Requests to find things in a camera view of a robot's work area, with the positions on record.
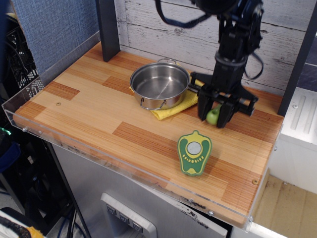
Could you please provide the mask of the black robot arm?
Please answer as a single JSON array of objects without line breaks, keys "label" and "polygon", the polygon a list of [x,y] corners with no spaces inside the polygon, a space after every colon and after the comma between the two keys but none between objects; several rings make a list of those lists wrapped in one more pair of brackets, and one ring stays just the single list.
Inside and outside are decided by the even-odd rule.
[{"label": "black robot arm", "polygon": [[212,75],[191,73],[197,90],[198,116],[207,119],[214,102],[221,106],[216,126],[224,128],[237,112],[252,115],[258,98],[241,84],[250,55],[259,48],[263,2],[261,0],[198,0],[196,5],[219,20],[219,49]]}]

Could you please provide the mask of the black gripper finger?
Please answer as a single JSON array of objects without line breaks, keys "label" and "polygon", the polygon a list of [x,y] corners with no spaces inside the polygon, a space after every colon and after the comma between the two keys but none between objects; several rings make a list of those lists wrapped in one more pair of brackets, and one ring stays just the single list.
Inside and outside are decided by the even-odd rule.
[{"label": "black gripper finger", "polygon": [[222,103],[220,108],[217,127],[224,128],[226,124],[232,119],[232,117],[239,110],[239,99],[238,98],[228,98]]},{"label": "black gripper finger", "polygon": [[198,93],[198,116],[201,121],[207,118],[208,112],[212,109],[214,96],[212,93],[201,89]]}]

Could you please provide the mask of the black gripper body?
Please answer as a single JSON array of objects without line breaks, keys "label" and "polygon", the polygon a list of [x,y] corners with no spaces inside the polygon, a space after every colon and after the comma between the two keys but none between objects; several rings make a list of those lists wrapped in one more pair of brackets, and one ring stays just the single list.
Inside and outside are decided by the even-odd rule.
[{"label": "black gripper body", "polygon": [[228,98],[238,98],[238,111],[252,115],[255,109],[254,104],[258,101],[258,98],[241,84],[248,57],[232,60],[215,56],[215,60],[216,64],[212,75],[198,72],[190,73],[191,90],[196,91],[197,94],[201,89],[206,90],[212,93],[214,101],[220,103]]}]

